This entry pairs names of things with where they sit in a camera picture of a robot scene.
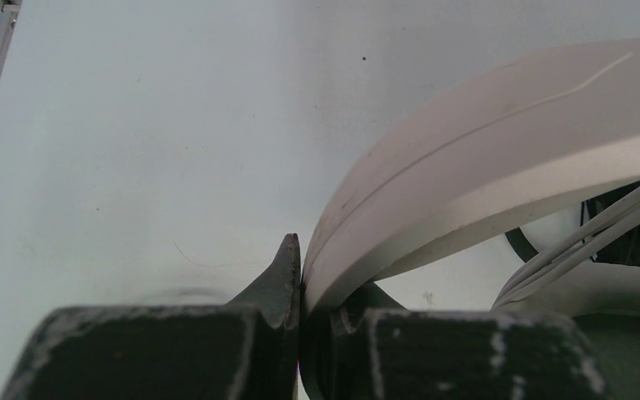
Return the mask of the white gaming headset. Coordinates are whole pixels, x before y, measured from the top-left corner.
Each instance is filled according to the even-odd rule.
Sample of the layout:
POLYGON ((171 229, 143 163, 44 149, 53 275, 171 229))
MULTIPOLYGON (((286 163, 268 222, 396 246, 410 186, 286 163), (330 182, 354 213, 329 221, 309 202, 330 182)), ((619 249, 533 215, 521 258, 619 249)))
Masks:
MULTIPOLYGON (((441 94, 357 161, 317 223, 302 273, 307 395, 331 399, 331 314, 361 286, 637 181, 640 38, 536 52, 441 94)), ((640 267, 591 259, 638 225, 640 187, 526 259, 482 313, 571 320, 604 399, 640 399, 640 267)))

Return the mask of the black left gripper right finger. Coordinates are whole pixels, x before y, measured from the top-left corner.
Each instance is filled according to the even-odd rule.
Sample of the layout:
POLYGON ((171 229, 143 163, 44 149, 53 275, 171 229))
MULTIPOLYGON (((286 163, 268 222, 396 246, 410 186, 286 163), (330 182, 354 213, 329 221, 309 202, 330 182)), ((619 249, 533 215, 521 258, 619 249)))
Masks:
POLYGON ((331 399, 604 399, 608 385, 565 317, 412 312, 376 284, 331 314, 331 399))

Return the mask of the small black on-ear headphones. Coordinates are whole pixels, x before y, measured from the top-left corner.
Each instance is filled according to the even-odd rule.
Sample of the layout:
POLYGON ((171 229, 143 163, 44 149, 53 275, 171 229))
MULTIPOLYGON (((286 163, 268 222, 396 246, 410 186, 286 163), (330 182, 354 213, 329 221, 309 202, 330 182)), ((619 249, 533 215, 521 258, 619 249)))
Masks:
MULTIPOLYGON (((640 181, 592 197, 580 205, 579 222, 583 224, 605 208, 640 187, 640 181)), ((591 257, 594 262, 640 267, 640 225, 625 232, 591 257)))

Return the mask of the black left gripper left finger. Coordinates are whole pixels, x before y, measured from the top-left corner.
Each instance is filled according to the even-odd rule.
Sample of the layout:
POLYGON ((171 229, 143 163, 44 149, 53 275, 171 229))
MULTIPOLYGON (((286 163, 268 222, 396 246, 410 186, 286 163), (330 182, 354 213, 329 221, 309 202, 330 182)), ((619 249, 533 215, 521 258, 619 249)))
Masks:
POLYGON ((223 305, 81 306, 50 312, 4 399, 294 399, 301 254, 271 264, 223 305))

